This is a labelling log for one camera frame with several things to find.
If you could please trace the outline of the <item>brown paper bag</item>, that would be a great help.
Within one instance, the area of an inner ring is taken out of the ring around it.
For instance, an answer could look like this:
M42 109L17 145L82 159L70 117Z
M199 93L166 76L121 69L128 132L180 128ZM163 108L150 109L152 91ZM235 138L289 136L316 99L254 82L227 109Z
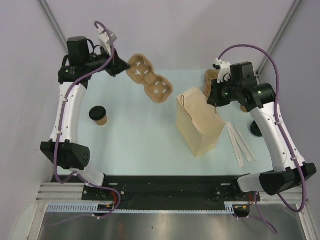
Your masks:
M194 157L214 149L225 127L225 121L206 96L193 87L176 97L176 127Z

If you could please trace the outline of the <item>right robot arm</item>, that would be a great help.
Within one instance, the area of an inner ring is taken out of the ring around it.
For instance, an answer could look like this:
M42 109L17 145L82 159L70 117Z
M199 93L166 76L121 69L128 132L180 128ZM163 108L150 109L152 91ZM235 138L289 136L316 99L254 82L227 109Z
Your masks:
M230 188L231 196L242 201L249 192L265 192L270 196L302 184L316 174L314 163L307 163L301 156L283 121L276 93L269 83L258 84L251 62L230 64L215 60L212 65L218 72L211 82L207 104L223 107L236 101L245 107L261 131L267 145L273 169L247 174L237 179Z

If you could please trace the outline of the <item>black cup lid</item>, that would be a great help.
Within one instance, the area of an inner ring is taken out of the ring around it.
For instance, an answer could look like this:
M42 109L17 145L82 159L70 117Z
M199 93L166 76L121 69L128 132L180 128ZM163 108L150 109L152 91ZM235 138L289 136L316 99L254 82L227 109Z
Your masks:
M107 111L103 106L94 106L90 111L89 111L89 117L93 121L100 121L102 120L105 116L107 115Z

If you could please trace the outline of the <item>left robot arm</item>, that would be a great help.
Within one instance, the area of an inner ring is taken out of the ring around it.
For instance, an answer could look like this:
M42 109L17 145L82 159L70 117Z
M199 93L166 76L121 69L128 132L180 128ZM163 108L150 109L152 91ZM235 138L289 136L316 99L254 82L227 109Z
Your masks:
M71 37L67 41L68 54L58 71L59 104L53 131L48 141L40 144L41 152L53 163L58 183L66 183L77 175L87 185L93 185L93 194L100 200L110 196L111 188L104 184L104 174L90 163L90 149L78 143L78 125L83 98L92 75L106 71L110 76L128 70L114 47L114 39L99 38L100 54L89 51L89 39Z

